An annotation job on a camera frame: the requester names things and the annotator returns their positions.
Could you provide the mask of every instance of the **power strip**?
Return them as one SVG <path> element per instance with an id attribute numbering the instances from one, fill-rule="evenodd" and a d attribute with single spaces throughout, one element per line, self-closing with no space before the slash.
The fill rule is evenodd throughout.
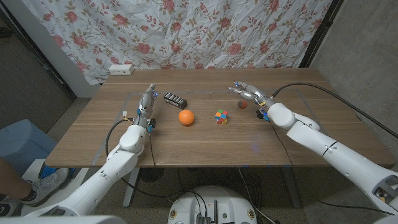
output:
<path id="1" fill-rule="evenodd" d="M 134 67 L 132 65 L 112 65 L 109 71 L 111 75 L 131 75 Z"/>

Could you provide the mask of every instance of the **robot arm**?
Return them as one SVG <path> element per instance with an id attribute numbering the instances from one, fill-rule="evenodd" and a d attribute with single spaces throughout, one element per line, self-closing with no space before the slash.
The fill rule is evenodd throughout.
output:
<path id="1" fill-rule="evenodd" d="M 398 215 L 398 173 L 383 168 L 344 144 L 319 132 L 312 119 L 293 113 L 282 103 L 275 103 L 256 87 L 242 82 L 229 88 L 246 99 L 268 108 L 268 118 L 287 131 L 293 141 L 317 153 L 360 188 L 381 210 Z"/>
<path id="2" fill-rule="evenodd" d="M 111 186 L 135 168 L 138 155 L 144 150 L 142 142 L 145 140 L 146 133 L 155 126 L 153 120 L 148 119 L 157 97 L 154 89 L 155 84 L 151 84 L 143 94 L 138 105 L 137 116 L 133 121 L 134 125 L 127 128 L 119 144 L 106 158 L 105 165 L 65 200 L 32 212 L 27 217 L 83 216 L 89 215 L 94 210 Z"/>

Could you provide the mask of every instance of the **table surface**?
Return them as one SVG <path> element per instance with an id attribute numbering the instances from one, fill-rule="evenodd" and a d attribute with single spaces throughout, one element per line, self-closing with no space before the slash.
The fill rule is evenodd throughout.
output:
<path id="1" fill-rule="evenodd" d="M 234 81 L 258 87 L 271 95 L 278 87 L 292 82 L 308 82 L 329 90 L 332 87 L 315 69 L 265 68 L 219 70 L 136 70 L 128 76 L 110 76 L 87 104 L 46 160 L 52 167 L 102 166 L 106 154 L 104 140 L 122 111 L 134 117 L 142 93 L 156 83 L 160 93 L 152 118 L 152 150 L 159 167 L 270 167 L 290 162 L 271 125 L 256 117 L 258 105 L 228 91 Z M 166 103 L 163 96 L 175 93 L 188 101 L 195 115 L 191 126 L 178 120 L 179 108 Z M 395 163 L 391 153 L 356 117 L 354 111 L 325 92 L 309 86 L 292 86 L 275 98 L 295 113 L 314 119 L 321 131 L 382 166 Z M 216 124 L 218 109 L 226 110 L 227 124 Z M 129 123 L 117 126 L 109 150 L 117 145 Z M 312 151 L 298 145 L 275 127 L 295 166 L 325 166 Z M 153 167 L 148 138 L 138 167 Z"/>

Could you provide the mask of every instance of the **orange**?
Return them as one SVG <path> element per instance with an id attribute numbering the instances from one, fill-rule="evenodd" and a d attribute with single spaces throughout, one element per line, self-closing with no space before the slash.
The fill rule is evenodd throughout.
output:
<path id="1" fill-rule="evenodd" d="M 188 125 L 193 122 L 193 113 L 190 110 L 183 110 L 178 115 L 178 118 L 182 124 Z"/>

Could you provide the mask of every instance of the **shoe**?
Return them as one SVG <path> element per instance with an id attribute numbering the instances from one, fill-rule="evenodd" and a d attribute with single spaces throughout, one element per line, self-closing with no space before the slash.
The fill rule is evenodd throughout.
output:
<path id="1" fill-rule="evenodd" d="M 9 217 L 15 210 L 17 210 L 18 205 L 21 203 L 20 200 L 6 197 L 0 201 L 0 217 Z"/>
<path id="2" fill-rule="evenodd" d="M 35 205 L 42 202 L 49 196 L 55 189 L 64 183 L 69 176 L 69 168 L 59 168 L 55 173 L 39 179 L 36 183 L 32 183 L 32 188 L 36 191 L 36 198 L 31 201 L 22 201 L 26 205 Z"/>

